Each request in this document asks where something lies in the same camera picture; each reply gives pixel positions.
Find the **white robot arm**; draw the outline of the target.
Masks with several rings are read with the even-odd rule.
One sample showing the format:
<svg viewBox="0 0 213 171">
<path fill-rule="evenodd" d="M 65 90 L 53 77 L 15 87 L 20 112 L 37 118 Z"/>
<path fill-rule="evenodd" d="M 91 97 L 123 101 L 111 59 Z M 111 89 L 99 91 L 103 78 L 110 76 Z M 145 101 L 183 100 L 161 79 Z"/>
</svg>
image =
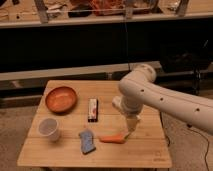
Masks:
<svg viewBox="0 0 213 171">
<path fill-rule="evenodd" d="M 126 114 L 137 115 L 148 105 L 213 135 L 212 99 L 160 87 L 155 79 L 155 69 L 141 64 L 119 81 L 120 106 Z"/>
</svg>

